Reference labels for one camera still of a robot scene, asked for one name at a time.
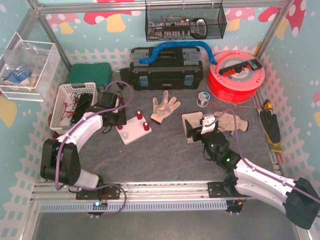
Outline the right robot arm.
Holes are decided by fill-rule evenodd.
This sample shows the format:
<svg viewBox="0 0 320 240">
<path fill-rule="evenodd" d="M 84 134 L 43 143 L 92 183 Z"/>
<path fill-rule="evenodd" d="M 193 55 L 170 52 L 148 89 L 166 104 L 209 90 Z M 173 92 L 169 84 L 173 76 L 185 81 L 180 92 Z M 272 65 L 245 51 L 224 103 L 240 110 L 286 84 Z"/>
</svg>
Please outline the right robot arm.
<svg viewBox="0 0 320 240">
<path fill-rule="evenodd" d="M 312 227 L 320 212 L 320 197 L 307 179 L 280 176 L 241 158 L 212 121 L 199 122 L 201 126 L 194 128 L 187 120 L 183 121 L 186 137 L 200 141 L 207 160 L 226 171 L 223 193 L 254 197 L 283 212 L 296 226 L 305 230 Z"/>
</svg>

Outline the white peg board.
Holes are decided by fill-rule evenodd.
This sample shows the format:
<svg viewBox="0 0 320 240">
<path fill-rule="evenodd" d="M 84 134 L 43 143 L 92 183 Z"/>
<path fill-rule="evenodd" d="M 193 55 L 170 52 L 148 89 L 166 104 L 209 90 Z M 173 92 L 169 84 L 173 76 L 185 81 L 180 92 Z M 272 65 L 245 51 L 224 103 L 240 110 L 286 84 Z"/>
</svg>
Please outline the white peg board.
<svg viewBox="0 0 320 240">
<path fill-rule="evenodd" d="M 149 124 L 149 131 L 144 130 L 144 127 L 143 127 L 144 122 L 147 122 L 144 116 L 142 116 L 141 120 L 138 120 L 137 117 L 135 116 L 127 120 L 126 125 L 123 125 L 123 129 L 119 130 L 116 127 L 116 130 L 119 133 L 119 136 L 125 145 L 128 145 L 152 132 L 152 128 L 150 127 L 150 124 Z"/>
</svg>

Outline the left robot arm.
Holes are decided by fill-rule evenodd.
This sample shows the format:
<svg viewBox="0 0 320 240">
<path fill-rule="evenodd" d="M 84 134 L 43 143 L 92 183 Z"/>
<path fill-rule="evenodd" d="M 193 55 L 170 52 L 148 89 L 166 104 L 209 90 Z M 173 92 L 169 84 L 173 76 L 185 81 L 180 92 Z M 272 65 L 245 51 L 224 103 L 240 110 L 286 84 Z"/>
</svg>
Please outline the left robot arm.
<svg viewBox="0 0 320 240">
<path fill-rule="evenodd" d="M 47 139 L 42 147 L 41 178 L 54 181 L 58 191 L 64 186 L 89 191 L 102 189 L 102 178 L 82 169 L 79 152 L 101 128 L 125 125 L 125 106 L 117 94 L 103 92 L 100 100 L 87 107 L 70 130 L 56 139 Z"/>
</svg>

